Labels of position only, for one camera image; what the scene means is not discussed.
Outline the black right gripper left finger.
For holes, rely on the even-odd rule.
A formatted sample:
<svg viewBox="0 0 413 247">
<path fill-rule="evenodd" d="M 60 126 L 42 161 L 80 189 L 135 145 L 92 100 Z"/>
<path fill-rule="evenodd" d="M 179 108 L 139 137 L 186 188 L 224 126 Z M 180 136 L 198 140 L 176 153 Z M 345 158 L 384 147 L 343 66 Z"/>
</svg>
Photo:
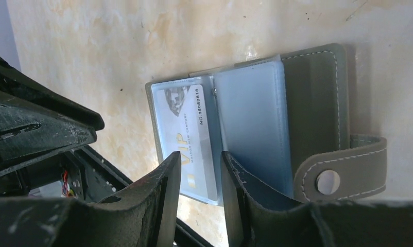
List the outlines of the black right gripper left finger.
<svg viewBox="0 0 413 247">
<path fill-rule="evenodd" d="M 98 203 L 0 198 L 0 246 L 172 246 L 181 155 Z"/>
</svg>

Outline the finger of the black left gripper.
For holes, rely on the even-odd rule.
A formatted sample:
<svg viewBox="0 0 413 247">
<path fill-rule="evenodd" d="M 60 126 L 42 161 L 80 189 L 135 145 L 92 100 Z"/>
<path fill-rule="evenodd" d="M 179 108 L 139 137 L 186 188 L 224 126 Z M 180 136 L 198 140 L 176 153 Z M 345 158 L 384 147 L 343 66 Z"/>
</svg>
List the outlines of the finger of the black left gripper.
<svg viewBox="0 0 413 247">
<path fill-rule="evenodd" d="M 0 177 L 96 140 L 93 127 L 0 91 Z"/>
<path fill-rule="evenodd" d="M 1 56 L 0 91 L 77 120 L 96 131 L 105 127 L 100 114 L 37 83 L 9 65 Z"/>
</svg>

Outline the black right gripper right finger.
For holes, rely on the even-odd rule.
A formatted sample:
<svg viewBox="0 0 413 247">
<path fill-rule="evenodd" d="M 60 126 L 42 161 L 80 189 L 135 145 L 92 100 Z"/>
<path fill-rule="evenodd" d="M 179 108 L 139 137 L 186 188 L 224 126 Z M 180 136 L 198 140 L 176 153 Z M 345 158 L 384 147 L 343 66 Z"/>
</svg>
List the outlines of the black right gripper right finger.
<svg viewBox="0 0 413 247">
<path fill-rule="evenodd" d="M 230 246 L 413 246 L 413 201 L 301 203 L 226 151 L 221 178 Z"/>
</svg>

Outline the grey-green leather card holder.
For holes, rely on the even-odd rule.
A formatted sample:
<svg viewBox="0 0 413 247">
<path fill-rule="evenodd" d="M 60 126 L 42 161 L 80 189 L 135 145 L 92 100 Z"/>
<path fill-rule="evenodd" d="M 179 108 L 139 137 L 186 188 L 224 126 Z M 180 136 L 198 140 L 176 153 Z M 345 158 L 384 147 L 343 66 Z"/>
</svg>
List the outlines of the grey-green leather card holder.
<svg viewBox="0 0 413 247">
<path fill-rule="evenodd" d="M 384 191 L 387 179 L 386 139 L 350 133 L 348 67 L 344 47 L 333 43 L 274 56 L 280 56 L 284 65 L 293 185 L 293 196 L 289 198 L 299 202 L 356 200 Z M 223 204 L 220 155 L 226 150 L 222 144 L 213 75 L 264 59 L 146 84 L 159 161 L 169 154 L 164 155 L 160 145 L 154 87 L 198 84 L 203 87 L 218 200 L 208 203 L 180 192 L 183 196 L 206 204 Z"/>
</svg>

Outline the white VIP card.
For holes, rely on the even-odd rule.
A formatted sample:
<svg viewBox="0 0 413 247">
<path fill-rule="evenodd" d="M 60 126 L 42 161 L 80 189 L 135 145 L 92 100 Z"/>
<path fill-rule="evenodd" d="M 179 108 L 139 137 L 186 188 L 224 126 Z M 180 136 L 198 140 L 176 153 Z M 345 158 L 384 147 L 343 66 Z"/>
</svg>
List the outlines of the white VIP card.
<svg viewBox="0 0 413 247">
<path fill-rule="evenodd" d="M 162 152 L 181 155 L 180 192 L 215 203 L 218 192 L 202 85 L 156 86 L 153 98 Z"/>
</svg>

